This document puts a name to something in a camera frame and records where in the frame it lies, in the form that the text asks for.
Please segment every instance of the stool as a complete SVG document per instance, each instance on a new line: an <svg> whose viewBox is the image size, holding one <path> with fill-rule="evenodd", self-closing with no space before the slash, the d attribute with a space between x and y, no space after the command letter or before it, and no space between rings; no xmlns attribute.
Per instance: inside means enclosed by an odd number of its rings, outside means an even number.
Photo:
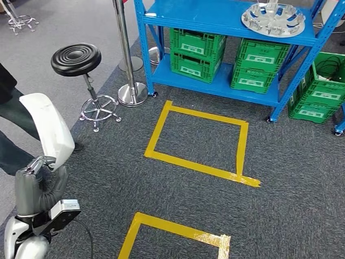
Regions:
<svg viewBox="0 0 345 259"><path fill-rule="evenodd" d="M93 121L94 132L99 131L99 121L111 116L116 117L117 122L121 120L121 117L115 114L116 106L118 105L118 101L102 94L97 96L91 86L93 80L87 73L96 68L101 60L102 55L97 47L87 43L79 43L60 49L55 52L50 61L52 68L61 76L83 76L85 79L91 98L83 105L79 119Z"/></svg>

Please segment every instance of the white label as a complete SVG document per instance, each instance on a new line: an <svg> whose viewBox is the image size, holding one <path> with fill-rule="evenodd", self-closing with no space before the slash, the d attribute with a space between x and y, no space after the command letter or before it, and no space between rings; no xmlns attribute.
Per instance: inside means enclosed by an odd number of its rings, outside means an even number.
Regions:
<svg viewBox="0 0 345 259"><path fill-rule="evenodd" d="M255 56L255 55L248 55L246 60L248 61L253 61L253 62L260 62L260 63L266 63L266 64L274 64L274 58L267 58L263 56Z"/></svg>
<svg viewBox="0 0 345 259"><path fill-rule="evenodd" d="M248 80L248 79L245 79L245 78L240 79L239 83L240 84L243 84L243 85L252 85L252 86L258 86L258 87L264 87L264 82Z"/></svg>
<svg viewBox="0 0 345 259"><path fill-rule="evenodd" d="M331 100L340 100L341 97L341 95L340 94L323 93L323 92L318 92L318 91L313 92L312 96L325 98L325 99L331 99Z"/></svg>
<svg viewBox="0 0 345 259"><path fill-rule="evenodd" d="M325 115L324 113L310 112L310 111L306 111L306 110L301 110L298 112L298 114L312 116L312 117L316 117L316 118L323 118L323 116Z"/></svg>
<svg viewBox="0 0 345 259"><path fill-rule="evenodd" d="M189 69L188 67L182 66L180 69L181 72L192 74L194 76L201 77L201 72L197 70Z"/></svg>
<svg viewBox="0 0 345 259"><path fill-rule="evenodd" d="M200 47L191 46L191 45L188 45L185 43L182 43L181 48L183 50L188 50L188 51L195 52L195 53L201 54L201 55L203 55L205 53L205 50Z"/></svg>

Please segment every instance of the black stool seat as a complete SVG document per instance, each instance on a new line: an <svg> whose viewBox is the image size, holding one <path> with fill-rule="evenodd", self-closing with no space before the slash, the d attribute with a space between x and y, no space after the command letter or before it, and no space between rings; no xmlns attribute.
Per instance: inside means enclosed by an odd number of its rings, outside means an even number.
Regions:
<svg viewBox="0 0 345 259"><path fill-rule="evenodd" d="M97 47L87 43L78 43L55 52L50 63L57 74L65 77L77 77L96 68L101 60L102 55Z"/></svg>

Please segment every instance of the carpet floor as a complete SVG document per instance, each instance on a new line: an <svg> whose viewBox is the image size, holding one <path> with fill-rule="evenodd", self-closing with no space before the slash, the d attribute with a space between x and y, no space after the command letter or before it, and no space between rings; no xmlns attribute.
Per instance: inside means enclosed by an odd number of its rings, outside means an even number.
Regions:
<svg viewBox="0 0 345 259"><path fill-rule="evenodd" d="M332 36L324 50L343 52L337 45L340 39ZM225 61L234 59L237 44L238 39L227 39ZM131 51L139 56L139 42ZM282 90L292 73L285 77ZM145 82L144 70L135 78ZM116 96L126 82L117 68L99 93ZM70 177L65 197L79 200L78 219L93 235L94 258L117 258L136 212L231 236L231 259L345 258L345 143L331 133L341 119L340 112L318 125L289 119L285 109L278 123L267 124L264 118L270 108L266 106L162 85L155 89L159 96L142 106L120 106L121 123L109 119L93 133L92 124L78 121L72 129L85 149L67 162ZM261 180L261 187L144 157L166 100L248 121L243 175ZM156 150L234 171L238 133L236 125L171 112ZM47 258L89 254L87 232L72 222L53 239ZM217 255L215 247L142 226L130 258Z"/></svg>

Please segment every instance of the caster wheel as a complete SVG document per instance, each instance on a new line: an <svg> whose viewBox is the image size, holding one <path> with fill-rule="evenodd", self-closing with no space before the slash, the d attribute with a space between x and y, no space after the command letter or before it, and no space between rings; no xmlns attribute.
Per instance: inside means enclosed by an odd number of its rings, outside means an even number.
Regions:
<svg viewBox="0 0 345 259"><path fill-rule="evenodd" d="M267 123L272 123L272 121L270 120L270 116L266 118L266 122Z"/></svg>

